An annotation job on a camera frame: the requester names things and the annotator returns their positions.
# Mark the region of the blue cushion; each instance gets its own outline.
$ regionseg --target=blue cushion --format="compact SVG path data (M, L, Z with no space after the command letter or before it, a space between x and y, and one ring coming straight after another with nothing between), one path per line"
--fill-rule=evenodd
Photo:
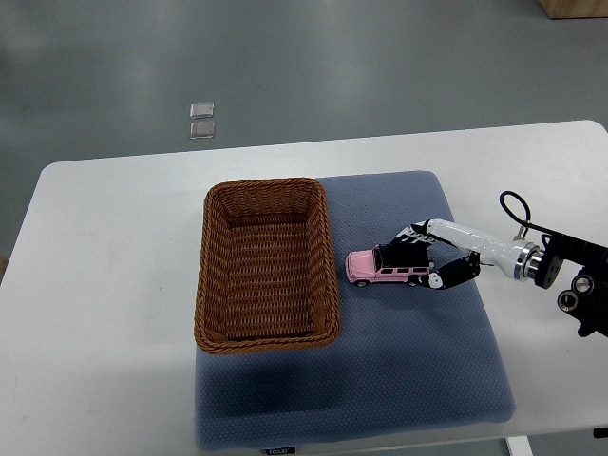
M410 223L452 219L425 171L319 179L330 208L342 332L330 346L218 356L197 349L196 433L205 450L334 442L503 422L515 409L474 282L445 291L356 288L344 260ZM462 254L434 245L437 266Z

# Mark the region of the toy car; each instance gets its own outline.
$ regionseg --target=toy car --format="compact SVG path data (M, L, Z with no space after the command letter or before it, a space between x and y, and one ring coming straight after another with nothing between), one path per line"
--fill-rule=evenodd
M346 257L346 276L357 287L371 283L413 286L409 278L429 274L432 267L426 248L403 244L379 244L371 250L350 252Z

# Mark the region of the white table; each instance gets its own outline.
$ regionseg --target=white table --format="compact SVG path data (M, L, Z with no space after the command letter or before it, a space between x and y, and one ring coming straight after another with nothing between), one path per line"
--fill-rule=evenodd
M220 181L425 169L462 224L512 238L498 203L512 189L537 223L608 245L607 158L603 128L574 122L55 163L0 288L0 454L198 454L201 207ZM477 278L517 404L508 422L302 450L607 425L608 339L579 339L556 305L576 270L548 291L495 268Z

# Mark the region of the white robotic arm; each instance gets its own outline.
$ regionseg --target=white robotic arm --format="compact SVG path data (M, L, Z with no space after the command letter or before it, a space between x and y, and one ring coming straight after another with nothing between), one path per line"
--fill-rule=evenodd
M508 209L504 203L507 196L522 204L525 219L517 218ZM401 231L392 243L411 244L413 249L419 249L441 241L465 255L430 274L412 275L408 283L444 290L476 277L484 264L498 266L507 277L518 281L532 278L535 285L547 289L555 281L561 264L570 260L582 268L573 278L571 288L559 294L558 305L580 321L580 336L597 331L608 337L608 248L531 223L530 208L514 192L503 192L500 203L521 225L520 232L511 241L503 242L438 218L413 223ZM542 233L542 248L524 239L528 229Z
M430 288L449 288L458 285L462 283L458 278L469 280L479 273L480 264L498 266L507 277L524 281L529 277L534 278L541 261L541 249L533 242L517 237L512 241L501 242L479 230L439 218L410 225L401 231L394 241L430 245L437 240L453 245L463 252L469 266L460 259L456 260L454 266L447 269L440 268L438 272L431 273L428 282ZM463 274L463 271L458 271L455 266L470 269L470 274L477 271L477 274L471 276L468 271ZM446 273L458 277L448 277L445 276Z

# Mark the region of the brown wicker basket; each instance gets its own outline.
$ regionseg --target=brown wicker basket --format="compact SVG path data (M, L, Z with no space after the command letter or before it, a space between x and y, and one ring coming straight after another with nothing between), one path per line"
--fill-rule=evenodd
M307 178L214 186L205 199L195 313L212 354L322 347L340 331L323 186Z

